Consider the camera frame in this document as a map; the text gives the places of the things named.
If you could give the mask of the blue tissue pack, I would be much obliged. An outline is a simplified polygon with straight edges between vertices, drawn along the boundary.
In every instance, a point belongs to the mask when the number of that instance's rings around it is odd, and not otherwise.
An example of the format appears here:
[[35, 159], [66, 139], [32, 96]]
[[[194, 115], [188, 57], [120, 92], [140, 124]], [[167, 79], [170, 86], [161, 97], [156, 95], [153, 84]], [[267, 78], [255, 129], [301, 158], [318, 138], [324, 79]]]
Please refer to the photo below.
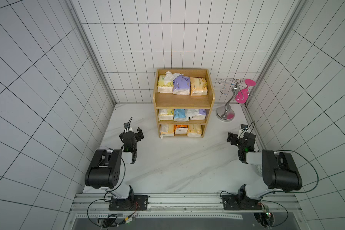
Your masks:
[[185, 109], [174, 109], [173, 121], [175, 122], [189, 121], [189, 118], [185, 114]]

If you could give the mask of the yellow-green tissue pack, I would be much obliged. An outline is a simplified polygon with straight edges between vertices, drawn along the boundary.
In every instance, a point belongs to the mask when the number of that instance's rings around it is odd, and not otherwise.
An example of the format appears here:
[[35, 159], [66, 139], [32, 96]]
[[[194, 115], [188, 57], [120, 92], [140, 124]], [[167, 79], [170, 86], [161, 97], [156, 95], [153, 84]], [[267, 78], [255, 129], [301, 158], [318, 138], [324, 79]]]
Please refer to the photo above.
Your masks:
[[180, 75], [180, 73], [171, 73], [170, 71], [167, 71], [165, 75], [159, 75], [157, 84], [158, 93], [172, 94], [173, 81]]

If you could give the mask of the orange-yellow tissue pack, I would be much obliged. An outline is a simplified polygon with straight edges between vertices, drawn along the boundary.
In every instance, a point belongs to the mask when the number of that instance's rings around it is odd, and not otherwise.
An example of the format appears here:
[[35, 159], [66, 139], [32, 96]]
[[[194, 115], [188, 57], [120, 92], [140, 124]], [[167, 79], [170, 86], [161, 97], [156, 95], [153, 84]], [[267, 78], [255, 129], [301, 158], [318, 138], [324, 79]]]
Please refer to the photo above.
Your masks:
[[208, 94], [208, 85], [205, 78], [191, 77], [191, 96], [206, 96]]

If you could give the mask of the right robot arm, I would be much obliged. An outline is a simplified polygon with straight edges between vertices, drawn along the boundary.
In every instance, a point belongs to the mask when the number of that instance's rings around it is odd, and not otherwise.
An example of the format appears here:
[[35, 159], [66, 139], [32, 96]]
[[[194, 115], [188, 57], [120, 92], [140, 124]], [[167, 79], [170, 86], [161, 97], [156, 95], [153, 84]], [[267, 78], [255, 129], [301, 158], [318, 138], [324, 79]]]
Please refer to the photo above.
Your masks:
[[289, 193], [302, 188], [302, 178], [290, 153], [255, 151], [256, 135], [228, 133], [227, 142], [238, 147], [238, 158], [244, 164], [261, 166], [262, 175], [256, 181], [242, 185], [233, 195], [224, 195], [225, 210], [261, 210], [260, 198], [274, 192]]

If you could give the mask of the beige tissue pack bottom left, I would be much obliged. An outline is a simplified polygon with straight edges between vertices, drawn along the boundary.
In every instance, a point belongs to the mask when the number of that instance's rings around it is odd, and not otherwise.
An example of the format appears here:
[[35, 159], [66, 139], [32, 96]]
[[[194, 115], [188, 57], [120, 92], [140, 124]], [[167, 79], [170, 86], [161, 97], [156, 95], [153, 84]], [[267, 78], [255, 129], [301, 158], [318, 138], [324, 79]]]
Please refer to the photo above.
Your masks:
[[174, 136], [174, 125], [164, 124], [160, 125], [160, 138], [173, 137]]

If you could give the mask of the beige tissue pack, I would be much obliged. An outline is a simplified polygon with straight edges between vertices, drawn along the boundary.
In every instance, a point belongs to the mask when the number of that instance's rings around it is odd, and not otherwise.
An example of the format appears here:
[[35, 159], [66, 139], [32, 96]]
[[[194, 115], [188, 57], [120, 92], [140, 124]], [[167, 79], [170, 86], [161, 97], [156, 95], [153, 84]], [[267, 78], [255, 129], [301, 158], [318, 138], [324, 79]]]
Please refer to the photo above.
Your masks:
[[202, 125], [201, 124], [189, 124], [187, 136], [193, 137], [193, 138], [200, 138], [202, 136]]
[[173, 137], [174, 136], [174, 125], [164, 124], [160, 125], [160, 138]]

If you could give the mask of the beige tissue pack bottom right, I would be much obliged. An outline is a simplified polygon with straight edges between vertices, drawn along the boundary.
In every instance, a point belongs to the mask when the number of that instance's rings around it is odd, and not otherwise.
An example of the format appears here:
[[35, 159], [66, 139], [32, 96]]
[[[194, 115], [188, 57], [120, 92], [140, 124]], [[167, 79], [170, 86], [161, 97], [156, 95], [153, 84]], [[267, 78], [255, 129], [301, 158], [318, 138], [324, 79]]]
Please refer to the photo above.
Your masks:
[[193, 137], [193, 138], [200, 138], [202, 136], [202, 125], [201, 124], [189, 124], [187, 136]]

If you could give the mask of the orange tissue pack bottom middle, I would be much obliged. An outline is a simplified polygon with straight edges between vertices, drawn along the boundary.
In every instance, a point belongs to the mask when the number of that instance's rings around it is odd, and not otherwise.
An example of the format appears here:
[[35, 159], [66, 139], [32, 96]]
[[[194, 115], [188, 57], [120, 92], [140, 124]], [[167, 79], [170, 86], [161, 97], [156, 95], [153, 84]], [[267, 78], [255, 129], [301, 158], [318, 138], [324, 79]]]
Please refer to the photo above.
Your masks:
[[187, 134], [188, 130], [189, 130], [188, 125], [174, 125], [175, 135]]

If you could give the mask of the wooden three-tier shelf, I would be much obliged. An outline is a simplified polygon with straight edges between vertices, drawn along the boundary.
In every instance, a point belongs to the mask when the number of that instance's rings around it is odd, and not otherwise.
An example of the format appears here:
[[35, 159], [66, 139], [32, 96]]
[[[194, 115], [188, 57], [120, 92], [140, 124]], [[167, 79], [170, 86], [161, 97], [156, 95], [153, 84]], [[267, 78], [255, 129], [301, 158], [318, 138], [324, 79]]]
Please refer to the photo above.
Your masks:
[[[180, 73], [188, 77], [194, 78], [205, 78], [208, 85], [208, 94], [205, 96], [190, 96], [190, 95], [175, 95], [175, 94], [164, 94], [158, 92], [158, 79], [161, 74], [165, 74], [167, 71], [171, 73]], [[157, 69], [155, 76], [155, 83], [153, 89], [153, 105], [157, 123], [157, 132], [160, 132], [161, 125], [179, 125], [179, 124], [198, 124], [202, 126], [202, 135], [205, 137], [207, 125], [209, 123], [210, 115], [213, 111], [215, 102], [215, 92], [208, 69]], [[160, 121], [158, 113], [160, 109], [207, 109], [208, 114], [205, 120], [190, 120], [187, 122], [178, 121]]]

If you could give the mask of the white purple tissue pack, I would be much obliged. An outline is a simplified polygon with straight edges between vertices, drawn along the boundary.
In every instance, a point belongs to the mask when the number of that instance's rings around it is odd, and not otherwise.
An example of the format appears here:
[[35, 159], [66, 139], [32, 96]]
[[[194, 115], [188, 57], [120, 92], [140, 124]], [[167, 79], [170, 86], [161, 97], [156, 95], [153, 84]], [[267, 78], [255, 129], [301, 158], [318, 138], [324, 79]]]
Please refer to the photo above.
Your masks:
[[206, 109], [186, 109], [185, 116], [190, 120], [205, 120], [206, 119]]

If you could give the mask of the chrome glass holder stand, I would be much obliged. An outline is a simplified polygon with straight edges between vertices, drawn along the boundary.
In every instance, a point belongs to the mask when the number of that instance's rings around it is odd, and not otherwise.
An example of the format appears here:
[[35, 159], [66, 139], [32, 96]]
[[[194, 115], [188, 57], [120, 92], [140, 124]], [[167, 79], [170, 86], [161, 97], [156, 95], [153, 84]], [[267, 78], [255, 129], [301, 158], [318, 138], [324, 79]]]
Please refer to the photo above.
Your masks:
[[243, 82], [244, 86], [241, 85], [242, 81], [240, 79], [220, 79], [218, 81], [218, 83], [223, 86], [223, 88], [220, 90], [222, 95], [232, 93], [231, 98], [216, 111], [216, 115], [219, 120], [230, 122], [235, 118], [235, 112], [232, 110], [230, 104], [232, 101], [236, 101], [235, 96], [237, 95], [238, 91], [247, 88], [249, 89], [249, 97], [254, 95], [253, 87], [256, 86], [256, 82], [251, 79], [245, 79]]

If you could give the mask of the pink wine glass lower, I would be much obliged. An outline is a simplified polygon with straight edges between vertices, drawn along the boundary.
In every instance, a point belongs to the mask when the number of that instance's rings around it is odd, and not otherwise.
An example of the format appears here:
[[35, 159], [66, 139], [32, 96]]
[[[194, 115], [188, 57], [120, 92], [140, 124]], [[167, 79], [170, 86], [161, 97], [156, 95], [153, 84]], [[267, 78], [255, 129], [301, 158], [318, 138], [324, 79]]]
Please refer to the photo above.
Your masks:
[[237, 95], [235, 96], [235, 100], [237, 103], [241, 103], [244, 104], [246, 103], [247, 99], [249, 98], [249, 94], [248, 94], [248, 90], [247, 88], [244, 88], [240, 91], [238, 91]]

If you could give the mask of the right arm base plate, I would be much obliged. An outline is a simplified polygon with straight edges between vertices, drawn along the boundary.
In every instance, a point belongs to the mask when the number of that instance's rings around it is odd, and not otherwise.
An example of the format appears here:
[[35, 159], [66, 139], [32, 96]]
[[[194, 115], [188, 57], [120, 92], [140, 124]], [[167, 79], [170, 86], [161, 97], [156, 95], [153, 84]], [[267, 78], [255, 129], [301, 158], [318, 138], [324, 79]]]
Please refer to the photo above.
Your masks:
[[237, 195], [221, 195], [224, 210], [229, 211], [257, 211], [262, 210], [259, 200], [250, 199], [247, 197], [238, 198]]

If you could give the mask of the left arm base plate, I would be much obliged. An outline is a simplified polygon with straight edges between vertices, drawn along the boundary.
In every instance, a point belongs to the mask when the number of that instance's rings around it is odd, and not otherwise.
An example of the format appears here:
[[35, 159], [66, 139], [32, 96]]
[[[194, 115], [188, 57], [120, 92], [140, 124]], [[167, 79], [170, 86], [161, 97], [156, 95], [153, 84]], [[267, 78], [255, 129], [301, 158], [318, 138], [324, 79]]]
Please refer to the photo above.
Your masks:
[[148, 195], [132, 195], [127, 199], [112, 199], [109, 211], [145, 211], [148, 205]]

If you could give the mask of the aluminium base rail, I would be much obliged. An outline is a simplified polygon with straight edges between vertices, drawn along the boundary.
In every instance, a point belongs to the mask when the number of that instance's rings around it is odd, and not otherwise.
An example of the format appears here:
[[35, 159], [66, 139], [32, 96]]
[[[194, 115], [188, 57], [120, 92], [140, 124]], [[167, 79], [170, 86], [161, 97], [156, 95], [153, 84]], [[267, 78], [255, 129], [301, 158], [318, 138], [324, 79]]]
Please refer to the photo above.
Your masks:
[[138, 218], [227, 218], [242, 219], [243, 214], [273, 213], [298, 214], [301, 207], [292, 194], [269, 195], [260, 201], [262, 210], [224, 210], [221, 195], [228, 193], [149, 194], [145, 211], [109, 211], [103, 194], [78, 194], [70, 209], [75, 218], [102, 219], [112, 214], [125, 218], [130, 214]]

